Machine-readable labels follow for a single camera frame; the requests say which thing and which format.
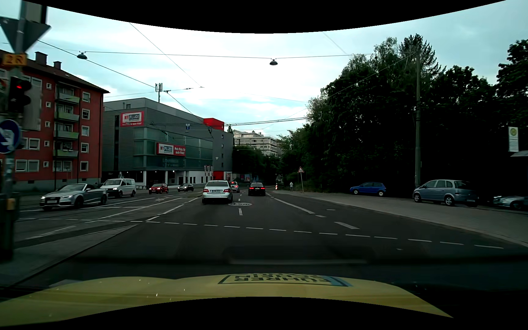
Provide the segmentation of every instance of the white van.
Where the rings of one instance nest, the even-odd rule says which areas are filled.
[[[136,182],[132,178],[111,178],[101,186],[101,189],[107,189],[107,195],[121,198],[121,196],[136,195]]]

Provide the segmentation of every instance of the building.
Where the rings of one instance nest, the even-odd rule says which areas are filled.
[[[277,140],[270,136],[264,136],[262,133],[252,131],[233,130],[233,144],[235,146],[248,145],[262,151],[264,155],[280,157],[281,148]]]
[[[121,175],[148,186],[231,179],[233,136],[223,122],[144,97],[103,105],[103,180]]]
[[[8,81],[1,66],[0,78]],[[47,64],[36,52],[23,70],[32,88],[42,90],[40,131],[23,131],[25,148],[15,152],[14,191],[52,191],[69,183],[99,183],[101,177],[101,107],[108,93],[63,71],[60,62]],[[0,122],[5,117],[0,115]]]

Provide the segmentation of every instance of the billboard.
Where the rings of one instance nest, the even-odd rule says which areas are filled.
[[[144,124],[144,112],[124,112],[121,114],[120,127],[139,126]]]
[[[167,143],[156,143],[156,154],[164,154],[168,156],[181,156],[184,157],[187,154],[187,147],[169,145]]]

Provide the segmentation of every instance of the yellow car hood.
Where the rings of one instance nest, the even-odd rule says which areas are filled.
[[[450,317],[394,285],[311,274],[249,273],[169,280],[110,277],[71,283],[0,303],[0,326],[61,321],[123,308],[237,296],[336,299]]]

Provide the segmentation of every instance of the blue car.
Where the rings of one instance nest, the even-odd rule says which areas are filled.
[[[380,182],[365,182],[350,188],[350,193],[354,195],[374,194],[379,197],[383,197],[386,193],[386,187]]]

